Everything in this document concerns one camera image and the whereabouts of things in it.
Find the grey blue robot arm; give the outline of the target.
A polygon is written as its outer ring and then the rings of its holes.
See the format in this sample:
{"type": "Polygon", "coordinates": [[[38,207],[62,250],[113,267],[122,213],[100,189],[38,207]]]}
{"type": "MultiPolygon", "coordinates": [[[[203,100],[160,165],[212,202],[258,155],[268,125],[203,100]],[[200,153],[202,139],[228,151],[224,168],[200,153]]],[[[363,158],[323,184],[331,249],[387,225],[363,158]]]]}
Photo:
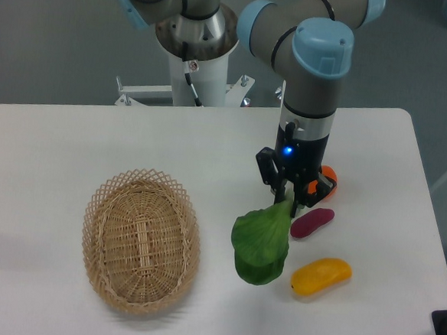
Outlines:
{"type": "Polygon", "coordinates": [[[292,184],[294,209],[335,189],[321,169],[342,81],[351,68],[354,30],[378,18],[387,0],[250,2],[235,14],[221,0],[119,0],[138,28],[154,28],[168,55],[176,106],[225,106],[227,64],[237,45],[283,81],[273,148],[256,154],[274,200],[292,184]]]}

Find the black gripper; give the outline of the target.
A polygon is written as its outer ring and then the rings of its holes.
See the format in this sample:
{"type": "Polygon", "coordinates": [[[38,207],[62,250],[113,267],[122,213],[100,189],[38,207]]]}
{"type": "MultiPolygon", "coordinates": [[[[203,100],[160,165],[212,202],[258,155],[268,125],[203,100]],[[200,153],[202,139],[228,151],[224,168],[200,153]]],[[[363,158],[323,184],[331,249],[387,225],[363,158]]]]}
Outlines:
{"type": "Polygon", "coordinates": [[[293,218],[300,206],[312,208],[333,191],[334,180],[319,173],[328,138],[329,135],[314,141],[286,140],[285,130],[279,126],[275,150],[265,147],[256,154],[262,182],[274,194],[274,204],[285,199],[286,180],[294,183],[290,211],[293,218]],[[312,181],[316,181],[316,185],[315,191],[310,193],[308,188],[312,181]]]}

